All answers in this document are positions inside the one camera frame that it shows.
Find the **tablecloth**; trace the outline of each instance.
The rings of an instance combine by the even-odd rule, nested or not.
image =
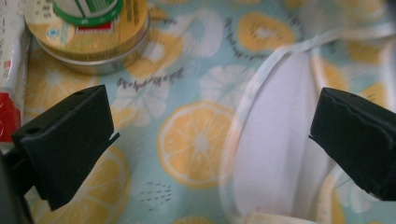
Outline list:
[[[121,134],[65,207],[51,213],[34,191],[26,195],[36,222],[395,219],[395,203],[359,191],[307,139],[323,86],[395,111],[393,5],[381,0],[148,3],[148,46],[118,73],[74,72],[32,43],[25,120],[75,91],[105,84]],[[289,60],[297,61],[279,72]],[[263,94],[270,103],[260,105]],[[268,128],[256,131],[251,122]]]

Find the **lemon print tablecloth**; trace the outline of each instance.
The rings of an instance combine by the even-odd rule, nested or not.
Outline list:
[[[396,219],[395,203],[361,196],[337,167],[323,184],[316,220],[241,217],[231,184],[249,109],[286,54],[309,51],[318,88],[352,91],[395,110],[389,81],[396,26],[388,2],[150,0],[148,5],[148,45],[114,74],[79,74],[32,43],[25,120],[75,91],[105,84],[121,134],[65,207],[50,212],[33,191],[26,196],[37,223],[374,224]]]

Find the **green lid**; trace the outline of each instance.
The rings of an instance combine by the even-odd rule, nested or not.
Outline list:
[[[55,1],[53,1],[53,10],[64,21],[67,21],[73,25],[93,27],[114,20],[120,14],[120,11],[122,10],[122,5],[123,5],[123,1],[118,0],[117,4],[111,10],[109,10],[106,14],[96,18],[79,18],[79,17],[70,16],[64,13],[63,11],[61,11],[61,9],[58,8],[58,6],[56,5]]]

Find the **can lid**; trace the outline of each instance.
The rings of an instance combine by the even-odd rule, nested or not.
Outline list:
[[[53,11],[61,17],[64,21],[67,21],[73,25],[76,26],[88,26],[88,27],[93,27],[93,26],[98,26],[105,24],[109,21],[114,20],[121,12],[122,10],[122,5],[123,1],[118,0],[117,4],[111,8],[106,14],[101,15],[99,17],[95,18],[79,18],[79,17],[74,17],[71,15],[68,15],[67,13],[64,13],[56,4],[55,1],[53,1]]]
[[[148,29],[147,0],[122,0],[116,19],[100,26],[76,26],[53,12],[49,1],[27,2],[25,19],[35,38],[57,55],[70,60],[106,60],[132,49]]]

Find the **tin can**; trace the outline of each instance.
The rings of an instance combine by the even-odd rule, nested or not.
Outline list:
[[[116,18],[122,0],[53,0],[53,10],[63,20],[77,26],[98,26]]]
[[[146,0],[123,0],[125,7],[115,20],[91,28],[72,25],[51,10],[42,10],[40,1],[42,5],[42,0],[28,2],[26,23],[42,49],[72,69],[90,74],[116,72],[132,61],[129,55],[145,46]]]

